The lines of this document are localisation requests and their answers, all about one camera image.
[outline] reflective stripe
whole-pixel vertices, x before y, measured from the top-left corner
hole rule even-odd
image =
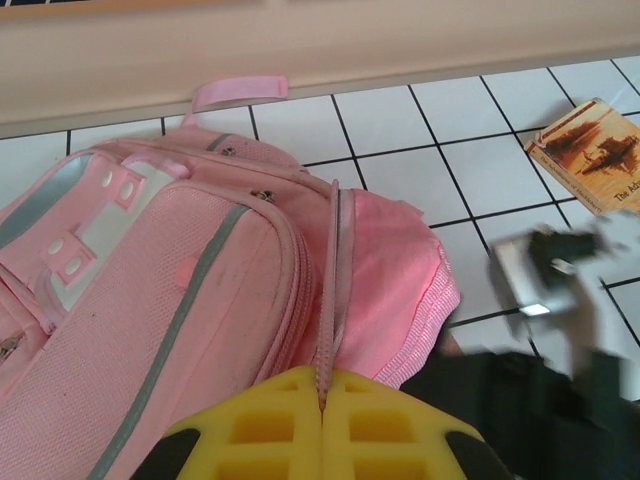
[[[93,154],[76,157],[49,177],[0,224],[0,249],[6,247],[40,220],[75,187]]]
[[[218,231],[215,233],[211,241],[207,244],[204,252],[198,260],[198,263],[196,264],[196,268],[193,272],[193,276],[191,277],[191,281],[189,282],[189,286],[187,287],[187,291],[184,297],[182,297],[180,305],[178,305],[178,308],[173,314],[173,318],[171,319],[171,323],[169,323],[169,327],[167,328],[164,338],[160,343],[158,352],[151,363],[149,372],[142,382],[142,386],[140,387],[136,398],[133,400],[129,411],[125,415],[124,420],[120,424],[120,427],[111,439],[111,442],[109,442],[109,445],[96,465],[91,470],[88,477],[89,480],[98,480],[105,477],[109,472],[109,469],[113,466],[117,456],[131,437],[133,430],[136,428],[136,425],[142,417],[142,413],[147,406],[147,403],[149,403],[153,389],[158,382],[158,378],[160,377],[162,369],[167,362],[167,358],[173,349],[178,333],[180,333],[180,329],[182,328],[182,325],[195,302],[198,291],[200,290],[207,273],[209,273],[211,266],[222,251],[224,244],[231,235],[231,232],[238,223],[238,220],[240,220],[247,210],[249,210],[249,207],[244,205],[237,205],[233,207],[222,221],[220,228],[218,228]]]
[[[218,147],[222,142],[224,142],[227,138],[229,138],[232,135],[233,135],[232,133],[223,133],[218,138],[216,138],[213,142],[211,142],[211,145],[207,147],[207,150],[209,152],[213,152],[216,149],[216,147]]]

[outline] pink loop handle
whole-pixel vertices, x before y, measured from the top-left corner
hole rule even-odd
[[[196,112],[208,105],[250,98],[287,98],[288,94],[287,77],[240,77],[208,83],[200,87],[196,93],[191,102],[191,109],[184,116],[182,126],[197,126]]]

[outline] pink fabric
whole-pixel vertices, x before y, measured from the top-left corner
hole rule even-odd
[[[278,97],[285,86],[272,77],[208,86],[187,126],[170,136],[80,152],[93,158],[78,184],[0,250],[0,340],[24,339],[0,364],[0,429],[11,432],[0,478],[86,478],[137,395],[202,252],[240,205],[248,210],[202,277],[106,478],[129,478],[172,423],[291,366],[321,365],[322,402],[332,366],[397,387],[424,363],[459,292],[419,212],[361,190],[338,197],[337,186],[255,140],[232,135],[210,151],[220,134],[194,126],[193,112],[211,102]],[[0,210],[0,222],[73,158]],[[105,205],[127,210],[141,198],[144,178],[131,203],[117,203],[115,187],[100,187],[107,171],[121,187],[136,162],[175,181],[153,197],[67,313],[52,272],[83,251],[82,233]],[[274,192],[275,203],[251,195],[256,190]],[[67,246],[50,251],[61,237]],[[93,268],[93,252],[85,253],[86,265],[71,277]],[[71,277],[69,285],[78,281]]]
[[[248,98],[287,98],[288,94],[287,77],[228,78],[209,83],[196,93],[191,110],[185,115],[182,126],[197,125],[195,113],[208,105]]]

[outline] yellow object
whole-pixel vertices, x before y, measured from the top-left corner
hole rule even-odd
[[[464,480],[445,434],[471,426],[336,370],[324,416],[315,368],[298,367],[189,417],[165,436],[200,438],[179,480]]]

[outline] book cover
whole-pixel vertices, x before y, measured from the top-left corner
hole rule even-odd
[[[580,105],[525,148],[592,212],[640,211],[640,128],[602,100]]]

